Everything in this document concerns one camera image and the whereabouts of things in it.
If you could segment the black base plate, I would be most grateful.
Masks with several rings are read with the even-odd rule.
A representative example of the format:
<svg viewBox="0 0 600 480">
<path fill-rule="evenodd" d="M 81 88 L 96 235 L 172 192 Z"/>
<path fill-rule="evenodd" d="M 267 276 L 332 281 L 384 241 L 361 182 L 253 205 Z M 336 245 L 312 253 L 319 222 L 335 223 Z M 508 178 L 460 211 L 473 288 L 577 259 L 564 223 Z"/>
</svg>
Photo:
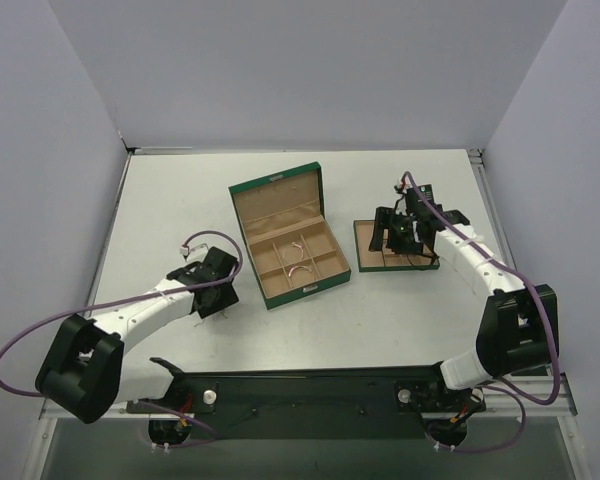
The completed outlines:
<svg viewBox="0 0 600 480">
<path fill-rule="evenodd" d="M 126 405 L 155 414 L 158 442 L 201 439 L 169 410 L 188 413 L 226 440 L 419 439 L 429 422 L 458 440 L 468 416 L 482 412 L 481 391 L 450 390 L 432 366 L 177 373 L 157 400 Z"/>
</svg>

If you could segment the silver pearl bangle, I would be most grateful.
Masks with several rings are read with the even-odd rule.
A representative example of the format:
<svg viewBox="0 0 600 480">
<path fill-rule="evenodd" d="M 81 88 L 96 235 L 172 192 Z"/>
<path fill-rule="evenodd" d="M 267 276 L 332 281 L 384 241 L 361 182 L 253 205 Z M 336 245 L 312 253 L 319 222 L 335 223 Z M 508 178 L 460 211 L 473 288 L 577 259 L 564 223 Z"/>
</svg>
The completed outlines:
<svg viewBox="0 0 600 480">
<path fill-rule="evenodd" d="M 315 272 L 308 265 L 294 265 L 289 269 L 288 278 L 293 284 L 311 283 L 316 279 Z"/>
<path fill-rule="evenodd" d="M 299 242 L 291 242 L 282 249 L 282 258 L 287 263 L 301 261 L 304 255 L 304 246 Z"/>
</svg>

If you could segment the green jewelry box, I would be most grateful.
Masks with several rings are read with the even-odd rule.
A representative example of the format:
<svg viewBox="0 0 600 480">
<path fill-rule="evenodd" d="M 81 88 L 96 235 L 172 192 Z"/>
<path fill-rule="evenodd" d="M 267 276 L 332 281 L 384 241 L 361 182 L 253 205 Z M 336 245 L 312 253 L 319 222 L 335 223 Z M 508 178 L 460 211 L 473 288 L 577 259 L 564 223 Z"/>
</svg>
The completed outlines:
<svg viewBox="0 0 600 480">
<path fill-rule="evenodd" d="M 351 267 L 325 218 L 321 165 L 312 162 L 229 188 L 248 258 L 264 304 L 272 310 L 347 283 Z M 282 249 L 304 246 L 304 259 L 287 263 Z M 293 284 L 294 265 L 313 268 L 311 283 Z"/>
</svg>

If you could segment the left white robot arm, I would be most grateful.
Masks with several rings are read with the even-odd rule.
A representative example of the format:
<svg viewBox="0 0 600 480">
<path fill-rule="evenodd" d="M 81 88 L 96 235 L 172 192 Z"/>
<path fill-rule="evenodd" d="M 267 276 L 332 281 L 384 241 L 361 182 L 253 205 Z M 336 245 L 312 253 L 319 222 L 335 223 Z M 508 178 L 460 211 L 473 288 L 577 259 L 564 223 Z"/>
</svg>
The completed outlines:
<svg viewBox="0 0 600 480">
<path fill-rule="evenodd" d="M 238 302 L 230 276 L 240 267 L 216 247 L 162 279 L 148 298 L 85 318 L 73 314 L 56 332 L 35 380 L 36 390 L 89 424 L 115 403 L 151 400 L 163 411 L 184 402 L 182 371 L 152 357 L 150 365 L 125 363 L 140 342 L 192 314 L 205 318 Z"/>
</svg>

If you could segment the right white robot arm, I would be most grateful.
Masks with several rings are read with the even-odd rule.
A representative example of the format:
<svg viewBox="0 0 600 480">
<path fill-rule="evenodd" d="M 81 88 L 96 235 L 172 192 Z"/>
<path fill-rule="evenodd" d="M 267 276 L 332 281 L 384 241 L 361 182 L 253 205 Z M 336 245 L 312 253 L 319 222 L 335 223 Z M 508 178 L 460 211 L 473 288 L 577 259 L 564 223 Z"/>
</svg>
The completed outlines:
<svg viewBox="0 0 600 480">
<path fill-rule="evenodd" d="M 446 261 L 484 299 L 473 347 L 443 361 L 440 372 L 450 390 L 475 387 L 507 375 L 550 366 L 553 387 L 544 404 L 554 401 L 560 385 L 557 296 L 547 285 L 535 286 L 506 266 L 458 210 L 436 203 L 431 185 L 397 183 L 398 198 L 375 212 L 369 251 Z"/>
</svg>

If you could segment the aluminium frame rail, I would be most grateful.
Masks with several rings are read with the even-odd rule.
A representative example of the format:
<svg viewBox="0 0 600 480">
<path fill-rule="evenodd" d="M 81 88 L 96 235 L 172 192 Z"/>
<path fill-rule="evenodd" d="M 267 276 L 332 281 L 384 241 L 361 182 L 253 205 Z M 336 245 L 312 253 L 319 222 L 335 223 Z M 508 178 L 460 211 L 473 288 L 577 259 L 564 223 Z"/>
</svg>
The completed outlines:
<svg viewBox="0 0 600 480">
<path fill-rule="evenodd" d="M 348 282 L 351 270 L 324 216 L 321 167 L 312 162 L 229 189 L 242 238 L 234 252 L 183 243 L 184 263 L 154 289 L 79 309 L 61 325 L 35 380 L 36 390 L 85 423 L 118 401 L 163 400 L 185 373 L 162 358 L 161 372 L 132 379 L 126 355 L 166 325 L 208 317 L 238 302 L 233 282 L 250 263 L 268 309 Z M 369 251 L 391 251 L 417 269 L 448 262 L 486 299 L 472 347 L 430 367 L 433 399 L 456 396 L 529 368 L 558 363 L 555 292 L 501 263 L 459 210 L 437 203 L 429 184 L 404 173 L 396 202 L 378 207 Z"/>
</svg>

